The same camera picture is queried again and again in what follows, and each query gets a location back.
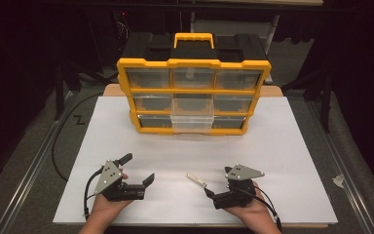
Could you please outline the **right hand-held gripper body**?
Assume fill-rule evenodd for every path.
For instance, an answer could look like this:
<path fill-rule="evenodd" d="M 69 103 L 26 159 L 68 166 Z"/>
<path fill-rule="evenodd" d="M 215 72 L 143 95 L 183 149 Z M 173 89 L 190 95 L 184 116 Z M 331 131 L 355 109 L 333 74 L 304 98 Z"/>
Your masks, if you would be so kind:
<path fill-rule="evenodd" d="M 215 194 L 214 198 L 211 199 L 217 210 L 244 207 L 249 204 L 256 196 L 252 180 L 265 175 L 263 172 L 241 164 L 237 164 L 232 168 L 233 170 L 225 175 L 228 182 L 228 190 Z"/>

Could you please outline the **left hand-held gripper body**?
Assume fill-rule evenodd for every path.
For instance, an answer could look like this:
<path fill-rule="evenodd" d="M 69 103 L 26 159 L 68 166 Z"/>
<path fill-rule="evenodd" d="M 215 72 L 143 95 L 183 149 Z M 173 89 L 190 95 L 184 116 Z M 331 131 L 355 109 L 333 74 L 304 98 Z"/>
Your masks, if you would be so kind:
<path fill-rule="evenodd" d="M 94 193 L 102 194 L 108 201 L 120 202 L 129 200 L 143 200 L 145 186 L 143 184 L 130 185 L 124 182 L 123 172 L 120 170 L 124 166 L 123 160 L 108 160 L 103 169 Z"/>

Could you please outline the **clear plastic bin drawer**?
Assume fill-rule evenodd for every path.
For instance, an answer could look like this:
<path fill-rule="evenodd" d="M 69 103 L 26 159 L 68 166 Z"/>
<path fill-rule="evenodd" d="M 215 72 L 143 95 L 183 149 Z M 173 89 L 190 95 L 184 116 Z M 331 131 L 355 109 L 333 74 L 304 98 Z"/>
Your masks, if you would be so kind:
<path fill-rule="evenodd" d="M 213 96 L 174 94 L 170 121 L 175 133 L 209 133 L 214 121 Z"/>

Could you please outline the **yellow black organizer cabinet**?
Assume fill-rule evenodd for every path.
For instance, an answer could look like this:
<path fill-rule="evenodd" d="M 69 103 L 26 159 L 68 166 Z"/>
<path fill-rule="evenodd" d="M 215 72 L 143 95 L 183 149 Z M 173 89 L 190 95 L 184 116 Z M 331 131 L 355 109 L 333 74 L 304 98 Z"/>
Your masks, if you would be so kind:
<path fill-rule="evenodd" d="M 129 68 L 205 67 L 211 69 L 257 69 L 262 72 L 255 100 L 252 102 L 243 127 L 239 130 L 215 129 L 204 135 L 239 136 L 245 134 L 249 119 L 261 97 L 261 88 L 271 72 L 272 66 L 255 34 L 220 36 L 212 33 L 175 33 L 154 35 L 148 32 L 134 32 L 117 61 L 118 79 L 130 106 L 130 118 L 135 129 L 143 134 L 194 134 L 175 133 L 163 128 L 142 128 L 135 116 L 132 94 L 137 91 L 130 87 Z"/>

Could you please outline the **person's left hand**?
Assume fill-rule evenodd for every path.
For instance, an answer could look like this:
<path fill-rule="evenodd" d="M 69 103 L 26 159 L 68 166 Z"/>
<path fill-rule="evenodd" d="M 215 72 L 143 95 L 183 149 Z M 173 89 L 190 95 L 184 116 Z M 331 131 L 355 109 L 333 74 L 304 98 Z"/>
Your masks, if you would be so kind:
<path fill-rule="evenodd" d="M 118 217 L 121 211 L 131 203 L 132 200 L 108 201 L 102 194 L 97 195 L 85 226 L 96 230 L 106 229 Z"/>

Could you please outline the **person's right hand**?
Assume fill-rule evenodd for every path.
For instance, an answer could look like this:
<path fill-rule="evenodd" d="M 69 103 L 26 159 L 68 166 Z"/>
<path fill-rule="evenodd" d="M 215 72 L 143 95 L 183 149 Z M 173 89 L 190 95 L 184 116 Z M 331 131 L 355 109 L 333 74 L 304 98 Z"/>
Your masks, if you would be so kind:
<path fill-rule="evenodd" d="M 268 208 L 258 200 L 253 200 L 244 207 L 227 208 L 226 212 L 239 218 L 253 232 L 257 223 L 274 222 Z"/>

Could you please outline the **white board sheet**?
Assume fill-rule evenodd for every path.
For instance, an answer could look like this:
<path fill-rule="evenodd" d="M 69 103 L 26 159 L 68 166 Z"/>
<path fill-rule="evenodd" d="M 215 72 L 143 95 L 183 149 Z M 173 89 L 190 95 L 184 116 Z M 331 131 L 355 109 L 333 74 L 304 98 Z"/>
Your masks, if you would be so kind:
<path fill-rule="evenodd" d="M 337 217 L 316 166 L 284 97 L 262 97 L 242 136 L 138 133 L 123 97 L 100 97 L 80 151 L 60 199 L 57 224 L 84 222 L 84 195 L 94 191 L 88 182 L 107 160 L 127 153 L 124 166 L 130 183 L 151 174 L 154 182 L 142 201 L 133 202 L 118 217 L 119 225 L 205 226 L 238 225 L 237 218 L 217 210 L 204 189 L 186 177 L 191 173 L 221 193 L 227 180 L 224 167 L 242 164 L 265 175 L 258 178 L 272 199 L 283 224 L 333 224 Z"/>

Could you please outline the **set of clear drawers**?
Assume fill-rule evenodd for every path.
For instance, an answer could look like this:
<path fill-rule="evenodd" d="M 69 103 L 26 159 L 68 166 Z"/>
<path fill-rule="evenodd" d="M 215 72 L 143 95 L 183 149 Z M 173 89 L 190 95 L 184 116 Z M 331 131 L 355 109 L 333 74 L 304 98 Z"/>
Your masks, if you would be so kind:
<path fill-rule="evenodd" d="M 213 96 L 215 129 L 239 130 L 255 100 L 262 72 L 257 69 L 211 69 L 205 67 L 129 68 L 135 116 L 142 128 L 173 131 L 170 121 L 174 94 Z"/>

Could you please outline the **black metal stand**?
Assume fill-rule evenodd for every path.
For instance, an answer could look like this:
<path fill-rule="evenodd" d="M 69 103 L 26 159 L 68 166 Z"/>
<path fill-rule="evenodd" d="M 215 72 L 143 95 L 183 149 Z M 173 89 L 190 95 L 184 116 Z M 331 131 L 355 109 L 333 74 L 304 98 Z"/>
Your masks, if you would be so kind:
<path fill-rule="evenodd" d="M 299 76 L 280 87 L 283 93 L 290 90 L 304 89 L 304 99 L 308 101 L 320 101 L 319 120 L 324 130 L 329 132 L 329 112 L 332 88 L 331 71 L 326 67 L 321 67 Z"/>
<path fill-rule="evenodd" d="M 64 109 L 63 85 L 72 92 L 79 92 L 82 87 L 77 69 L 70 60 L 63 60 L 55 66 L 56 120 Z"/>

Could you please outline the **light wooden shelf board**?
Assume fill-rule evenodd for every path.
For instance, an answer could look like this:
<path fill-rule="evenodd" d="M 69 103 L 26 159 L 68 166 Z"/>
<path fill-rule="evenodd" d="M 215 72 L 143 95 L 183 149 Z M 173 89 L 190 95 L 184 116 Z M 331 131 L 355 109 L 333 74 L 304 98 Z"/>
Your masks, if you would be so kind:
<path fill-rule="evenodd" d="M 270 4 L 284 6 L 322 6 L 323 0 L 205 0 L 215 2 Z"/>

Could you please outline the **aluminium floor rail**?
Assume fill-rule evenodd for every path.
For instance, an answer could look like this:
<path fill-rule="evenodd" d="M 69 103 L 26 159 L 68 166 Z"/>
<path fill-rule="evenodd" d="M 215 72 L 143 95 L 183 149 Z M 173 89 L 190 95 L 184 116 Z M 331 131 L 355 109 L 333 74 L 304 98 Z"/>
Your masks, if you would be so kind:
<path fill-rule="evenodd" d="M 307 108 L 310 114 L 313 116 L 315 124 L 318 126 L 320 134 L 323 136 L 325 144 L 330 151 L 330 158 L 333 166 L 337 172 L 337 175 L 342 175 L 344 180 L 342 182 L 343 189 L 347 195 L 347 198 L 351 204 L 351 207 L 354 210 L 356 219 L 358 220 L 360 227 L 364 234 L 372 234 L 373 224 L 368 223 L 368 212 L 364 206 L 362 196 L 358 193 L 358 190 L 352 181 L 352 177 L 348 172 L 334 141 L 331 139 L 330 134 L 324 129 L 320 121 L 320 115 L 316 108 L 316 105 L 311 102 L 306 102 Z"/>
<path fill-rule="evenodd" d="M 29 194 L 30 189 L 36 180 L 36 177 L 39 175 L 40 170 L 46 161 L 47 151 L 49 150 L 50 145 L 55 141 L 56 134 L 60 131 L 60 125 L 66 120 L 66 111 L 72 108 L 72 104 L 75 102 L 77 97 L 77 92 L 69 91 L 66 97 L 62 99 L 64 101 L 64 109 L 58 114 L 57 119 L 52 121 L 51 127 L 43 138 L 32 162 L 22 177 L 22 180 L 18 184 L 9 205 L 0 218 L 0 234 L 9 233 L 25 199 Z"/>

